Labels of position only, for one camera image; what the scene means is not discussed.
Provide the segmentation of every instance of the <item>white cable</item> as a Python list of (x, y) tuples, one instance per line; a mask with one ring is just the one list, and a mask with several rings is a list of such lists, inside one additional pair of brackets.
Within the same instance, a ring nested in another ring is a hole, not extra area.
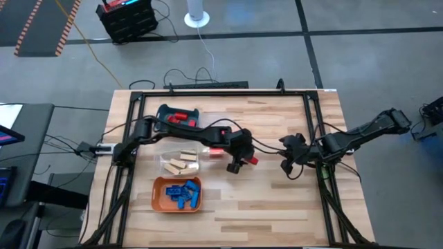
[(201, 35), (200, 35), (200, 29), (199, 29), (198, 26), (197, 26), (197, 32), (199, 33), (200, 40), (201, 40), (201, 42), (203, 42), (203, 45), (205, 46), (206, 51), (208, 51), (208, 53), (210, 54), (210, 56), (213, 58), (213, 75), (214, 75), (214, 80), (216, 80), (216, 79), (217, 79), (217, 72), (216, 72), (216, 70), (215, 70), (215, 58), (214, 58), (214, 55), (209, 51), (209, 49), (208, 49), (208, 47), (206, 46), (206, 43), (205, 43), (205, 41), (203, 40), (203, 38), (201, 38)]

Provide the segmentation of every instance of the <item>yellow cable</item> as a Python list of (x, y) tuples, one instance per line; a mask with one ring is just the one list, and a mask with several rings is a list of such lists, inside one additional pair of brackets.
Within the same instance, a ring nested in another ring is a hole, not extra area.
[[(58, 1), (55, 0), (55, 2), (57, 3), (58, 7), (60, 8), (60, 10), (63, 12), (63, 14), (68, 18), (68, 20), (70, 20), (71, 18), (69, 17), (68, 13), (65, 11), (65, 9), (63, 8), (62, 4)], [(97, 55), (94, 53), (94, 50), (92, 50), (91, 45), (89, 44), (88, 40), (86, 39), (86, 37), (83, 35), (82, 31), (80, 31), (80, 29), (77, 27), (77, 24), (75, 24), (74, 20), (72, 19), (72, 24), (74, 25), (75, 29), (80, 33), (80, 35), (82, 36), (84, 42), (86, 43), (86, 45), (88, 45), (89, 50), (91, 51), (92, 55), (94, 56), (94, 59), (96, 59), (96, 61), (102, 65), (102, 67), (104, 69), (106, 69), (106, 71), (108, 71), (108, 73), (115, 79), (115, 81), (117, 82), (117, 84), (120, 86), (120, 88), (124, 88), (122, 86), (122, 84), (117, 80), (117, 77), (97, 58)]]

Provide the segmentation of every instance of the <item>white cylinder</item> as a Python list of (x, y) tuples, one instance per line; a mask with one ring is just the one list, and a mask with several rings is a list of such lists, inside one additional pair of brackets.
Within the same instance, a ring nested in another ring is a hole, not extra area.
[(203, 0), (188, 0), (188, 12), (193, 21), (203, 18)]

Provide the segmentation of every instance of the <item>computer screen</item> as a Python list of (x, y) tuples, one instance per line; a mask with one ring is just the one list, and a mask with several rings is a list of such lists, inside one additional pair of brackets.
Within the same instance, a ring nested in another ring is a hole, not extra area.
[(11, 129), (0, 125), (0, 146), (25, 141), (25, 137)]

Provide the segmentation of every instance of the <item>wooden block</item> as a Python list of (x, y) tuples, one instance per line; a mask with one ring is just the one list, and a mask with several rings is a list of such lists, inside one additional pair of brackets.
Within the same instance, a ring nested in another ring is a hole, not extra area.
[(195, 156), (195, 155), (189, 155), (189, 154), (180, 154), (180, 159), (181, 159), (181, 160), (191, 160), (191, 161), (196, 161), (196, 160), (197, 160), (197, 156)]
[(186, 168), (186, 163), (183, 162), (183, 161), (180, 161), (180, 160), (171, 159), (171, 160), (169, 161), (169, 163), (170, 163), (172, 166), (179, 167), (179, 168), (181, 168), (181, 169)]
[(180, 169), (180, 174), (196, 174), (198, 170), (196, 168)]
[(180, 174), (180, 169), (177, 169), (176, 167), (172, 166), (169, 163), (165, 164), (165, 169), (173, 173), (174, 175)]
[(197, 155), (197, 152), (193, 149), (182, 149), (180, 152), (182, 154)]

